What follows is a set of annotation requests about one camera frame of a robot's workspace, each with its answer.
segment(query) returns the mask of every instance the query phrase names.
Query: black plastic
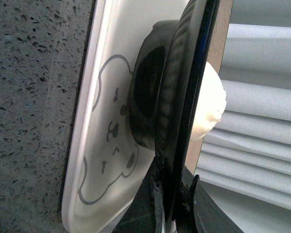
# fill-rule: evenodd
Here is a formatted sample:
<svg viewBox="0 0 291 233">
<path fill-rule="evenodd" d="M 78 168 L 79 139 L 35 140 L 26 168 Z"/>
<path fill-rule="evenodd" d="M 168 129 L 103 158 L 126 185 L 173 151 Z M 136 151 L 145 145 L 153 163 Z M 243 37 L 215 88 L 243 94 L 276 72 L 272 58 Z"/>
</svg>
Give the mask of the black plastic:
<svg viewBox="0 0 291 233">
<path fill-rule="evenodd" d="M 157 22 L 144 40 L 129 95 L 129 121 L 135 141 L 154 150 L 158 92 L 165 60 L 179 20 Z"/>
<path fill-rule="evenodd" d="M 180 198 L 182 171 L 218 7 L 219 0 L 190 0 L 179 22 L 155 24 L 135 66 L 129 97 L 130 126 L 136 142 L 155 150 L 163 160 L 167 232 L 175 218 L 175 199 Z"/>
</svg>

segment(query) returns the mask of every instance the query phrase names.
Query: gray outline drawing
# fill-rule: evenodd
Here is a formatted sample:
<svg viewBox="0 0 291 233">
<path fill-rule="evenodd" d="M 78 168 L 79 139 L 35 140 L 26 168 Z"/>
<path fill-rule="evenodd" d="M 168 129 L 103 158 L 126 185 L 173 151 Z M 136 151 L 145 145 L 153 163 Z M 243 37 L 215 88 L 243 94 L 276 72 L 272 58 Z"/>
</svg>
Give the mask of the gray outline drawing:
<svg viewBox="0 0 291 233">
<path fill-rule="evenodd" d="M 81 184 L 81 186 L 80 186 L 80 188 L 79 188 L 79 191 L 78 191 L 78 194 L 79 194 L 80 200 L 82 201 L 83 204 L 85 204 L 85 205 L 92 205 L 92 204 L 95 204 L 96 202 L 98 202 L 98 201 L 99 201 L 99 200 L 100 200 L 100 199 L 105 195 L 105 193 L 106 193 L 107 190 L 110 188 L 110 186 L 111 186 L 112 184 L 114 184 L 114 183 L 115 183 L 115 182 L 116 182 L 116 181 L 117 181 L 121 176 L 122 176 L 123 178 L 127 178 L 127 177 L 129 177 L 129 176 L 131 175 L 131 173 L 135 170 L 135 167 L 136 167 L 137 162 L 138 162 L 138 157 L 139 157 L 139 147 L 138 147 L 137 143 L 135 143 L 135 146 L 137 147 L 137 158 L 136 158 L 135 166 L 134 166 L 134 168 L 131 170 L 130 174 L 125 175 L 123 172 L 121 172 L 121 174 L 119 174 L 119 176 L 118 176 L 114 181 L 112 181 L 112 182 L 107 186 L 107 188 L 106 188 L 106 190 L 103 192 L 103 194 L 101 194 L 101 196 L 100 196 L 99 198 L 97 198 L 96 200 L 93 200 L 93 201 L 87 201 L 87 200 L 85 200 L 84 197 L 83 197 L 83 194 L 82 194 L 82 187 L 83 187 L 83 185 L 84 185 L 84 183 L 85 183 L 85 179 L 86 179 L 86 175 L 87 175 L 87 160 L 86 160 L 85 157 L 83 158 L 85 171 L 84 171 L 84 177 L 83 177 L 82 184 Z"/>
<path fill-rule="evenodd" d="M 129 65 L 128 60 L 126 59 L 126 57 L 124 57 L 124 56 L 121 55 L 121 54 L 115 54 L 115 55 L 112 55 L 111 57 L 109 57 L 109 58 L 106 60 L 106 62 L 103 64 L 103 66 L 101 67 L 101 70 L 100 70 L 99 75 L 98 75 L 98 83 L 99 83 L 99 87 L 98 87 L 98 95 L 97 95 L 97 100 L 96 100 L 96 102 L 95 102 L 95 104 L 94 104 L 94 106 L 93 106 L 92 112 L 93 112 L 93 111 L 95 110 L 95 108 L 97 107 L 97 104 L 98 104 L 99 99 L 100 99 L 100 94 L 101 94 L 101 74 L 102 74 L 103 70 L 105 69 L 105 67 L 107 66 L 107 64 L 108 64 L 110 61 L 112 61 L 113 59 L 115 59 L 115 58 L 122 59 L 122 60 L 126 63 L 126 65 L 127 65 L 127 67 L 128 67 L 128 71 L 129 71 L 129 73 L 130 73 L 131 75 L 134 74 L 134 72 L 131 71 L 131 69 L 130 69 L 130 65 Z"/>
<path fill-rule="evenodd" d="M 95 108 L 97 107 L 98 105 L 98 102 L 99 102 L 99 99 L 100 99 L 100 95 L 101 95 L 101 74 L 103 72 L 103 70 L 105 69 L 105 67 L 107 66 L 107 64 L 112 61 L 113 59 L 116 59 L 116 58 L 119 58 L 119 59 L 122 59 L 127 67 L 128 67 L 128 70 L 129 70 L 129 73 L 131 75 L 133 75 L 133 71 L 130 69 L 130 65 L 129 65 L 129 62 L 128 60 L 126 59 L 126 57 L 124 57 L 123 55 L 121 54 L 115 54 L 115 55 L 112 55 L 111 57 L 109 57 L 106 62 L 103 64 L 103 66 L 101 67 L 101 70 L 99 72 L 99 75 L 98 75 L 98 84 L 99 84 L 99 87 L 98 87 L 98 95 L 97 95 L 97 99 L 96 99 L 96 102 L 93 106 L 93 109 L 92 109 L 92 112 L 95 110 Z M 135 170 L 135 167 L 137 165 L 137 162 L 138 162 L 138 157 L 139 157 L 139 147 L 137 145 L 137 143 L 135 143 L 135 146 L 137 148 L 137 158 L 136 158 L 136 163 L 135 163 L 135 166 L 134 168 L 131 170 L 130 174 L 128 175 L 125 175 L 123 172 L 121 172 L 121 174 L 114 180 L 112 181 L 106 188 L 106 190 L 103 192 L 103 194 L 97 198 L 96 200 L 93 200 L 93 201 L 87 201 L 85 200 L 83 194 L 82 194 L 82 187 L 85 183 L 85 179 L 86 179 L 86 175 L 87 175 L 87 169 L 88 169 L 88 165 L 87 165 L 87 160 L 86 160 L 86 157 L 84 156 L 83 157 L 83 162 L 84 162 L 84 167 L 85 167 L 85 170 L 84 170 L 84 177 L 83 177 L 83 180 L 82 180 L 82 183 L 81 183 L 81 186 L 79 187 L 79 190 L 78 190 L 78 194 L 79 194 L 79 197 L 80 197 L 80 200 L 83 204 L 85 205 L 92 205 L 92 204 L 95 204 L 96 202 L 98 202 L 104 195 L 105 193 L 107 192 L 107 190 L 109 189 L 109 187 L 114 184 L 120 177 L 123 177 L 124 179 L 129 177 L 131 175 L 131 173 Z"/>
</svg>

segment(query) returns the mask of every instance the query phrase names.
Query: window blind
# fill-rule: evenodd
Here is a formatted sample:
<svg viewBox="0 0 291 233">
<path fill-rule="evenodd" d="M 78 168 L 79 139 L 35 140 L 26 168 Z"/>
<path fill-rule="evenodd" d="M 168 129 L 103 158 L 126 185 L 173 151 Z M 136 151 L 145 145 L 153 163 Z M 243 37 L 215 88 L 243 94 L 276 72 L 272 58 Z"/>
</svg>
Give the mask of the window blind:
<svg viewBox="0 0 291 233">
<path fill-rule="evenodd" d="M 204 138 L 196 174 L 291 210 L 291 0 L 234 0 L 230 22 L 226 111 Z"/>
</svg>

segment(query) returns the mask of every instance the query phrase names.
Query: blind slat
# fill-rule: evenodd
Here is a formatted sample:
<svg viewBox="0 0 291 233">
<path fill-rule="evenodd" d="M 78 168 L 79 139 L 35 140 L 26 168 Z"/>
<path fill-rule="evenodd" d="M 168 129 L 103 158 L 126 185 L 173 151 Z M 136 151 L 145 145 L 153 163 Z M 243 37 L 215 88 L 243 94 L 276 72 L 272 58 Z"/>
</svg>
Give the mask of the blind slat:
<svg viewBox="0 0 291 233">
<path fill-rule="evenodd" d="M 203 143 L 202 151 L 291 175 L 291 162 L 207 142 Z"/>
<path fill-rule="evenodd" d="M 291 145 L 291 121 L 225 111 L 216 128 Z"/>
</svg>

